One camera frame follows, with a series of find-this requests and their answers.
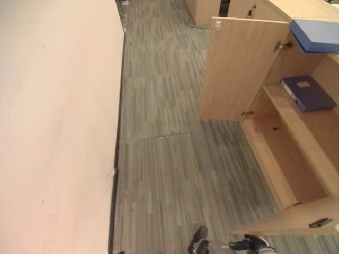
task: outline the shoe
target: shoe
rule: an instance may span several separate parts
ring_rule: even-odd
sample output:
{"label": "shoe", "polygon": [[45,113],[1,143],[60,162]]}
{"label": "shoe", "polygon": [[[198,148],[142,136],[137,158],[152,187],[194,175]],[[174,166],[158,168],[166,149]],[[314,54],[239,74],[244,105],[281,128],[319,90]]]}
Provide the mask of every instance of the shoe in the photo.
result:
{"label": "shoe", "polygon": [[195,232],[194,236],[193,236],[193,239],[190,243],[190,245],[188,246],[187,248],[187,251],[189,252],[189,254],[193,254],[193,245],[196,243],[196,242],[199,242],[201,239],[204,239],[206,238],[207,236],[207,228],[205,226],[201,226],[198,228],[198,230]]}

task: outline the cabinet shelf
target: cabinet shelf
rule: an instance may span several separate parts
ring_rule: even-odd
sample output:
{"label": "cabinet shelf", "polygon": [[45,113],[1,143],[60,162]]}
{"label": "cabinet shelf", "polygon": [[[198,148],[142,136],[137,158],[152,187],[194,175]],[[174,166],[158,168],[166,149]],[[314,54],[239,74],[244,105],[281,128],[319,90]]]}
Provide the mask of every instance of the cabinet shelf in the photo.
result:
{"label": "cabinet shelf", "polygon": [[279,116],[246,119],[242,128],[280,209],[327,196]]}
{"label": "cabinet shelf", "polygon": [[339,117],[333,110],[301,112],[280,84],[264,91],[329,194],[339,192]]}

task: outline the door hinge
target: door hinge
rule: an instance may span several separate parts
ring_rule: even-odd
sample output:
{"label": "door hinge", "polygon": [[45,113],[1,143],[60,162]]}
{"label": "door hinge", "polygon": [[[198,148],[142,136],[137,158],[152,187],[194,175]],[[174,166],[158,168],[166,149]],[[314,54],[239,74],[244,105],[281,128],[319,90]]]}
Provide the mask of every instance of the door hinge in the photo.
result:
{"label": "door hinge", "polygon": [[291,41],[283,44],[281,41],[278,41],[273,49],[273,52],[276,52],[279,49],[291,49],[293,48],[293,43]]}
{"label": "door hinge", "polygon": [[241,116],[244,116],[244,115],[253,115],[254,114],[254,112],[251,110],[251,111],[242,111],[242,113],[241,113]]}
{"label": "door hinge", "polygon": [[214,24],[214,28],[216,29],[216,31],[220,31],[222,27],[222,21],[217,20],[216,23]]}
{"label": "door hinge", "polygon": [[299,203],[295,203],[295,204],[293,204],[293,205],[290,205],[290,206],[287,207],[286,209],[291,209],[291,208],[293,208],[293,207],[295,207],[295,206],[297,206],[297,205],[302,205],[302,202],[299,202]]}

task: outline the person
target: person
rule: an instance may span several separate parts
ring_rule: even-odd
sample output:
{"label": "person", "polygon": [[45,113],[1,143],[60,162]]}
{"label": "person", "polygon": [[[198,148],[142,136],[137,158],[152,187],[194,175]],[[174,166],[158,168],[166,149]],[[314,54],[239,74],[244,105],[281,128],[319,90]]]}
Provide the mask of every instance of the person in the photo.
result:
{"label": "person", "polygon": [[228,245],[220,241],[207,240],[207,228],[201,226],[188,246],[189,254],[235,254],[235,251],[248,250],[248,254],[277,254],[263,238],[246,234],[242,241],[230,242]]}

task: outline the cable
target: cable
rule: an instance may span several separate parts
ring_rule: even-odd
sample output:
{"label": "cable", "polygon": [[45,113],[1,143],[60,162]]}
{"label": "cable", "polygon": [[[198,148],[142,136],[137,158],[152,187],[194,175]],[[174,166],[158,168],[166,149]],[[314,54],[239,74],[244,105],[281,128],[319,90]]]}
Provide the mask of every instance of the cable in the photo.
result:
{"label": "cable", "polygon": [[198,25],[193,25],[193,24],[190,24],[190,22],[192,22],[191,19],[188,19],[186,21],[186,25],[191,27],[191,28],[196,28],[196,29],[210,29],[211,26],[210,25],[207,25],[207,26],[198,26]]}

